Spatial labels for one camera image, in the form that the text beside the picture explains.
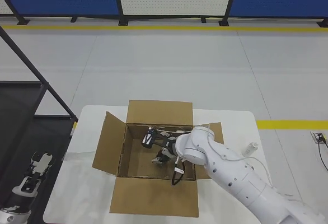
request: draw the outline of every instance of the wall socket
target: wall socket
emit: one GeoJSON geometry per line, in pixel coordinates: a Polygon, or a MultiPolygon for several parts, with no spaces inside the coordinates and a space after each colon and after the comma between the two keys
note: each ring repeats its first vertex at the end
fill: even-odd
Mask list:
{"type": "Polygon", "coordinates": [[[311,132],[311,136],[316,144],[324,144],[323,141],[318,140],[319,134],[322,134],[323,137],[326,139],[326,144],[328,144],[328,139],[323,132],[311,132]]]}

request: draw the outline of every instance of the yellow stripe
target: yellow stripe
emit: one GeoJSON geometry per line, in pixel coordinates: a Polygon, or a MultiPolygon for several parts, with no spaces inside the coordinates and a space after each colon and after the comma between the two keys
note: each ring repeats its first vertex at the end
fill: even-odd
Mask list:
{"type": "Polygon", "coordinates": [[[328,130],[328,120],[257,120],[259,129],[328,130]]]}
{"type": "Polygon", "coordinates": [[[320,27],[248,27],[248,26],[95,26],[95,25],[2,25],[8,30],[169,30],[169,31],[251,31],[251,32],[328,32],[320,27]]]}

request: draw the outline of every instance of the table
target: table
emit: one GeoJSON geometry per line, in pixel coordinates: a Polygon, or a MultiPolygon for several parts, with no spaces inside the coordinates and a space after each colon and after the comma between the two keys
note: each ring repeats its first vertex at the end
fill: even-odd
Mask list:
{"type": "MultiPolygon", "coordinates": [[[[79,117],[66,157],[47,204],[47,223],[249,223],[259,220],[213,180],[198,180],[199,218],[109,213],[115,176],[92,168],[106,111],[126,120],[126,106],[87,105],[79,117]]],[[[251,142],[259,148],[252,156],[266,167],[254,115],[249,111],[193,110],[194,125],[221,122],[225,145],[240,152],[251,142]]],[[[264,168],[247,160],[268,183],[264,168]]]]}

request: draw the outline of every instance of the cardboard box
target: cardboard box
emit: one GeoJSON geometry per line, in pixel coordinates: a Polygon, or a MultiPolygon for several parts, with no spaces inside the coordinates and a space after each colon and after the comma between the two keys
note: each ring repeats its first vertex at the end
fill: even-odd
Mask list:
{"type": "MultiPolygon", "coordinates": [[[[141,145],[149,126],[191,130],[193,104],[130,100],[126,123],[106,113],[92,167],[117,176],[110,213],[199,217],[196,180],[208,175],[202,166],[185,161],[183,179],[171,186],[174,163],[152,164],[160,146],[141,145]]],[[[223,143],[221,123],[210,128],[215,141],[223,143]]]]}

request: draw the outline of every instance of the gray floor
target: gray floor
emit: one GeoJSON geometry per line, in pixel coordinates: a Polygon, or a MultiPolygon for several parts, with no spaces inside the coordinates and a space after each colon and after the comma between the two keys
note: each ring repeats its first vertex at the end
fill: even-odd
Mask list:
{"type": "MultiPolygon", "coordinates": [[[[328,119],[328,33],[8,33],[77,115],[88,104],[151,99],[249,110],[261,120],[328,119]]],[[[0,80],[36,80],[1,39],[0,80]]],[[[46,95],[37,113],[64,110],[46,95]]],[[[328,219],[328,173],[309,131],[260,136],[274,185],[328,219]]]]}

